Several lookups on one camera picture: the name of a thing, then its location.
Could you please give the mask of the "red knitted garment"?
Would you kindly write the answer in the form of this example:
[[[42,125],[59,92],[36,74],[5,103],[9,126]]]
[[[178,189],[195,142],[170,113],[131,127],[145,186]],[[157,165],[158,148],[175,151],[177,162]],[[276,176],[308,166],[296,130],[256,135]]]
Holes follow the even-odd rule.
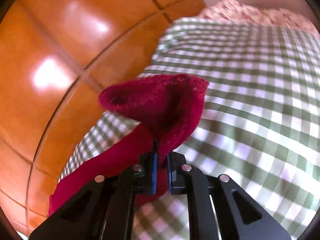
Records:
[[[164,163],[199,124],[208,81],[187,74],[154,75],[108,87],[100,104],[112,113],[139,125],[108,150],[94,157],[61,180],[49,202],[49,215],[57,211],[86,183],[98,175],[111,178],[135,165],[141,155],[157,144],[157,189],[153,196],[140,196],[136,205],[153,202],[168,190]]]

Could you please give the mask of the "green white checkered bedsheet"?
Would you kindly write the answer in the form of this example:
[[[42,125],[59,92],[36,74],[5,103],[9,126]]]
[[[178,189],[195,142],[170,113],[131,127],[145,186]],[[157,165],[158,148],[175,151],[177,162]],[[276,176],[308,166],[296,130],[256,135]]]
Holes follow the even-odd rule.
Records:
[[[298,239],[319,208],[319,37],[288,27],[181,18],[165,31],[139,78],[177,74],[209,85],[199,124],[173,151],[206,174],[229,175]],[[60,181],[138,125],[105,109]],[[133,236],[186,239],[187,231],[186,199],[167,191],[139,206]]]

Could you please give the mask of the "glossy wooden wardrobe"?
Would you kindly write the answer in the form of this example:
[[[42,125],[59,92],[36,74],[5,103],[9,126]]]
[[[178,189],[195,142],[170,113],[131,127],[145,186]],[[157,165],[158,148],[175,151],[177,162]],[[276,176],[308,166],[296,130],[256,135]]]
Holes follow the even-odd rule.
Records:
[[[29,235],[99,93],[136,77],[177,18],[203,0],[15,0],[1,21],[1,208]]]

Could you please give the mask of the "floral mattress cover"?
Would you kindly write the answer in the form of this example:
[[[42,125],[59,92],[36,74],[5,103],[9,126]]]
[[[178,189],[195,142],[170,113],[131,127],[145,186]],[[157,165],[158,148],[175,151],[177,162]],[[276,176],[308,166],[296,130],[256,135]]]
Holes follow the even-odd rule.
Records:
[[[221,0],[206,7],[198,18],[235,24],[260,24],[288,27],[319,37],[315,25],[305,16],[284,8],[259,8],[236,0]]]

